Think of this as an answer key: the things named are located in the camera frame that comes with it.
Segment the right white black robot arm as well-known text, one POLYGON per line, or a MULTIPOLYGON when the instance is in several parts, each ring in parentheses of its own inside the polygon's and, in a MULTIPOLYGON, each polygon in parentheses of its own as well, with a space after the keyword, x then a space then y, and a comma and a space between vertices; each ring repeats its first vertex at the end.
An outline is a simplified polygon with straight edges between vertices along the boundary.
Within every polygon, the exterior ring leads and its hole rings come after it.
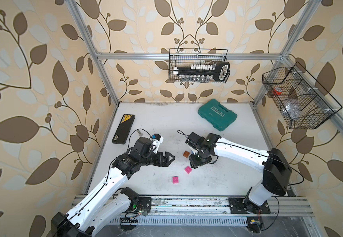
POLYGON ((185 143, 192 151, 189 161, 193 169, 213 164, 213 156, 216 156, 239 162, 262 174, 260 181, 250 187, 245 197, 229 199, 233 214, 270 214, 267 200, 287 194, 292 168, 280 150, 249 148, 213 133, 203 137, 192 132, 185 143))

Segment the orange lego brick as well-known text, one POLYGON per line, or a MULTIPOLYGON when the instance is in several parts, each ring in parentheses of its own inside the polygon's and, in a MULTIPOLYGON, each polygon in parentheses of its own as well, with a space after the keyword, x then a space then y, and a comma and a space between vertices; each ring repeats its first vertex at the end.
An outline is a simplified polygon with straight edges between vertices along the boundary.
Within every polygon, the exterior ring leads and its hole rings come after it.
POLYGON ((190 156, 190 153, 189 153, 188 151, 185 151, 185 152, 183 153, 183 156, 186 157, 186 158, 188 158, 188 157, 190 156))

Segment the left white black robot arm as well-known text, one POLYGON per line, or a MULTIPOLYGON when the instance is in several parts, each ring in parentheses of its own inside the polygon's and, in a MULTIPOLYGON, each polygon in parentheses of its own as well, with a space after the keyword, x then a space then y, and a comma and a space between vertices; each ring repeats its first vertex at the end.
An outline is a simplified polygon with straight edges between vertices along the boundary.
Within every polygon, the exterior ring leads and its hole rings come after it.
POLYGON ((112 219, 130 210, 138 195, 123 189, 113 201, 110 198, 141 166, 169 167, 175 156, 169 152, 142 155, 130 150, 118 156, 109 166, 107 175, 85 198, 66 214, 58 212, 51 221, 53 237, 94 237, 112 219))

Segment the pink lego brick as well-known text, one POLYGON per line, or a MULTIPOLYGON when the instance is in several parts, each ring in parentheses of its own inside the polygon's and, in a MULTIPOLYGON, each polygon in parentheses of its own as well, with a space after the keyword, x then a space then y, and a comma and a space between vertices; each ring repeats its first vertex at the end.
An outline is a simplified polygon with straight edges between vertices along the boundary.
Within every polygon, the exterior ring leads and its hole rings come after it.
POLYGON ((172 178, 172 183, 173 183, 173 184, 178 184, 178 183, 179 183, 179 178, 178 178, 178 176, 174 176, 174 177, 172 178))
POLYGON ((190 174, 192 172, 192 168, 190 166, 187 166, 184 170, 187 174, 190 174))

